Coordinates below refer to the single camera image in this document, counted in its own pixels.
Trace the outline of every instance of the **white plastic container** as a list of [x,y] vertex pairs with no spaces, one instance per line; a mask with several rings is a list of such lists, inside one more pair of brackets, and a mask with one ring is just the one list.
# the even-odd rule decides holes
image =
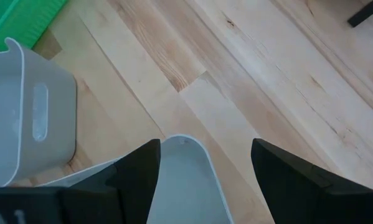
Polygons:
[[73,76],[14,39],[0,52],[0,186],[68,162],[75,150]]
[[[117,158],[44,184],[70,187]],[[161,143],[161,162],[148,224],[232,224],[224,193],[207,149],[196,139],[178,134]]]

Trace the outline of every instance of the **wood grain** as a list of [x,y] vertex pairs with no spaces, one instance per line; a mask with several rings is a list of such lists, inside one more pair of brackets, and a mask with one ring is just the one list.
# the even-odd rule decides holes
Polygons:
[[235,223],[273,223],[250,161],[264,138],[373,188],[373,17],[358,0],[70,0],[35,51],[77,81],[77,152],[37,185],[189,134]]

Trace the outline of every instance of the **black chair leg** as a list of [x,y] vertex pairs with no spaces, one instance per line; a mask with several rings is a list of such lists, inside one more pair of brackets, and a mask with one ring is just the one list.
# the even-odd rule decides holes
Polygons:
[[369,16],[373,15],[373,1],[367,4],[363,9],[361,9],[357,14],[352,16],[348,23],[352,26],[358,26],[361,22],[365,21]]

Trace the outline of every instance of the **hardwood plank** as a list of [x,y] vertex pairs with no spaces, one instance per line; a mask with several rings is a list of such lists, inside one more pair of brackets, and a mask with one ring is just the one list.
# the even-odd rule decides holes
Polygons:
[[268,1],[188,2],[319,156],[373,188],[373,110],[297,27]]
[[[55,61],[76,78],[82,78],[116,124],[130,147],[128,150],[152,138],[162,138],[154,121],[123,83],[75,12],[69,13],[69,19],[64,20],[61,26],[52,26],[52,30],[66,51],[66,56],[62,55],[60,59],[56,57]],[[73,36],[67,35],[70,30]]]
[[322,150],[313,150],[306,143],[184,1],[155,2],[207,68],[220,92],[233,101],[261,137],[319,166],[337,170],[326,154],[321,158],[316,155]]
[[[270,219],[267,209],[252,190],[251,185],[246,182],[245,177],[239,174],[237,164],[226,157],[221,147],[201,125],[136,38],[128,35],[129,30],[125,24],[115,17],[116,12],[105,2],[95,3],[94,7],[88,7],[90,6],[88,5],[83,8],[82,12],[79,12],[82,20],[164,135],[169,137],[176,133],[190,134],[205,144],[215,167],[219,168],[219,179],[226,186],[224,187],[226,188],[225,194],[231,201],[230,209],[236,220],[247,223],[255,219]],[[106,18],[104,21],[109,22],[100,23],[99,18],[96,17],[98,14],[104,15]],[[118,39],[126,44],[119,46]],[[113,50],[114,46],[122,50]],[[123,54],[127,54],[126,60],[119,60],[125,59]],[[141,55],[144,55],[144,60],[138,60]],[[130,61],[138,61],[139,64],[137,67],[129,66]],[[141,84],[148,80],[154,80],[154,82],[150,82],[149,86]],[[238,187],[230,185],[228,182],[230,179]]]
[[181,95],[227,157],[238,162],[238,171],[264,202],[258,182],[252,174],[253,164],[249,156],[252,139],[260,136],[237,107],[215,86],[215,80],[205,73],[183,89]]
[[359,1],[274,0],[373,108],[373,17],[352,29],[346,21]]
[[177,91],[193,82],[205,68],[176,35],[162,15],[144,0],[110,0],[127,27],[157,63]]

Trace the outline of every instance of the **wooden floor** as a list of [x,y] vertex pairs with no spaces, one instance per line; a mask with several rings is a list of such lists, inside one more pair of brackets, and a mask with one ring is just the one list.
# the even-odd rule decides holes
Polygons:
[[346,23],[363,5],[70,0],[35,50],[77,80],[77,152],[21,184],[184,133],[208,148],[235,223],[273,223],[253,138],[373,188],[373,17]]

